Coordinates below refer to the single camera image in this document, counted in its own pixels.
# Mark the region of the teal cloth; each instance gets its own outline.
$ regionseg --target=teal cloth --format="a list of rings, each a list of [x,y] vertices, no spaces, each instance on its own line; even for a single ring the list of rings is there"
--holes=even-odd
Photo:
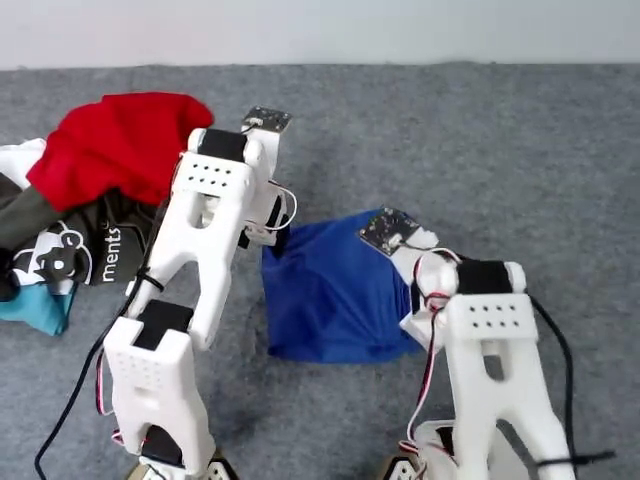
[[[53,295],[45,284],[20,287],[10,302],[0,302],[0,319],[25,322],[48,335],[60,335],[68,324],[74,286],[66,295]]]

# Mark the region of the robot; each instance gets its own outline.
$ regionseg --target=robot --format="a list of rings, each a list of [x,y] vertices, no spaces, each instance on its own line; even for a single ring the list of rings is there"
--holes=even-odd
[[[575,480],[565,431],[547,393],[522,267],[463,260],[438,248],[432,232],[388,208],[360,236],[411,286],[412,312],[400,326],[428,353],[418,407],[399,444],[406,455],[395,457],[383,478],[529,480],[496,426],[506,420],[539,465],[554,460],[540,468],[541,480]],[[456,418],[414,429],[439,350],[447,353]],[[485,357],[499,361],[498,372],[487,370]]]
[[[194,352],[210,347],[229,292],[237,246],[276,250],[296,213],[295,196],[273,181],[290,115],[255,107],[240,133],[197,129],[177,167],[172,195],[137,289],[104,339],[113,377],[114,440],[139,459],[130,480],[232,480],[208,431]],[[294,199],[290,210],[287,196]],[[526,468],[496,429],[509,420],[535,460],[568,458],[536,347],[538,332],[522,267],[462,261],[437,237],[392,209],[359,234],[390,258],[411,286],[401,327],[428,352],[445,350],[456,418],[408,428],[385,480],[525,480]],[[157,299],[187,261],[199,269],[192,310]],[[501,359],[493,379],[484,357]],[[426,397],[423,385],[421,397]],[[570,463],[541,468],[542,480],[575,480]]]
[[[253,108],[240,133],[197,129],[143,273],[144,281],[104,339],[113,376],[114,440],[147,466],[130,478],[227,480],[194,376],[194,351],[213,342],[231,285],[237,246],[279,248],[296,213],[273,181],[290,115]],[[200,297],[190,308],[157,300],[186,262],[196,261]]]

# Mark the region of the gray carpet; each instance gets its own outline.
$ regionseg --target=gray carpet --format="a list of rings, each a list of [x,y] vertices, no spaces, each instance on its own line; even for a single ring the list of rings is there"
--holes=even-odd
[[[402,208],[468,255],[521,262],[576,356],[580,451],[618,450],[583,480],[640,468],[640,67],[215,67],[0,73],[0,144],[46,135],[106,92],[183,91],[238,128],[254,104],[294,113],[277,179],[299,222],[382,203]],[[288,363],[265,353],[258,251],[239,252],[222,326],[198,357],[210,426],[243,479],[372,479],[410,415],[423,356],[377,366]],[[83,288],[69,330],[48,338],[0,324],[0,478],[32,479],[32,457],[81,361],[122,301]],[[193,271],[167,297],[189,304]],[[560,411],[563,362],[540,351]],[[44,459],[50,479],[119,479],[132,465],[109,440],[92,388]],[[425,418],[451,413],[439,358]]]

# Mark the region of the white cloth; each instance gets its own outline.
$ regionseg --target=white cloth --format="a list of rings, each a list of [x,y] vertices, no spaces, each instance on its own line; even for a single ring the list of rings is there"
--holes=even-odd
[[[46,146],[47,142],[42,138],[20,145],[0,146],[0,173],[24,190],[31,185],[27,173],[40,160]]]

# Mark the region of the white wall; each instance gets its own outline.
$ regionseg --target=white wall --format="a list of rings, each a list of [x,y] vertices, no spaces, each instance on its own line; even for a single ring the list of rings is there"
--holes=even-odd
[[[0,0],[0,18],[2,69],[640,61],[640,0]]]

